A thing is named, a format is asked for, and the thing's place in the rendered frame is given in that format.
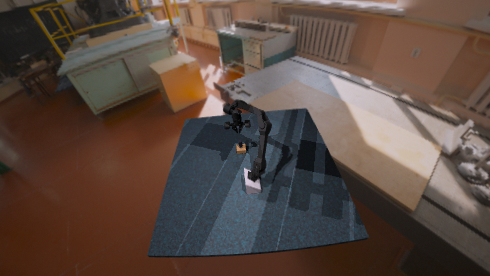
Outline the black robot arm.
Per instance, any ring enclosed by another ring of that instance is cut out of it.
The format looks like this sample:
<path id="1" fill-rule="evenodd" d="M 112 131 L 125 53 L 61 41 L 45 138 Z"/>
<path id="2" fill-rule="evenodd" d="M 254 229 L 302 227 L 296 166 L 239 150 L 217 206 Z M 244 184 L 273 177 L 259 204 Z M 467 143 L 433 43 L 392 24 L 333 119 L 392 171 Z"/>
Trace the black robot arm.
<path id="1" fill-rule="evenodd" d="M 235 99 L 232 104 L 226 103 L 226 105 L 223 107 L 223 111 L 229 115 L 232 114 L 233 119 L 239 119 L 241 117 L 242 111 L 240 109 L 244 109 L 251 113 L 256 114 L 257 121 L 259 124 L 260 141 L 259 141 L 258 156 L 257 159 L 254 159 L 254 163 L 253 163 L 254 168 L 251 172 L 248 171 L 248 177 L 247 177 L 249 180 L 255 183 L 256 179 L 259 178 L 260 175 L 265 174 L 266 146 L 267 146 L 268 135 L 272 128 L 272 123 L 269 121 L 269 118 L 265 114 L 264 110 L 248 105 L 243 100 Z"/>

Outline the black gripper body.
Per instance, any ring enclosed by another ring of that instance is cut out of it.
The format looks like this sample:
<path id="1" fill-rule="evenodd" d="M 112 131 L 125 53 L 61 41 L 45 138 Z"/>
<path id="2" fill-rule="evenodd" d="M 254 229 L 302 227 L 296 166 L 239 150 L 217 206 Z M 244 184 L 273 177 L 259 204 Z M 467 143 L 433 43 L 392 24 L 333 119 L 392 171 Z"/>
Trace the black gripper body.
<path id="1" fill-rule="evenodd" d="M 232 128 L 236 128 L 236 126 L 243 127 L 243 125 L 245 125 L 246 128 L 250 127 L 250 120 L 245 120 L 245 122 L 241 122 L 241 117 L 239 119 L 233 119 L 233 123 L 231 124 L 230 122 L 225 122 L 224 128 L 230 129 L 230 126 L 232 126 Z"/>

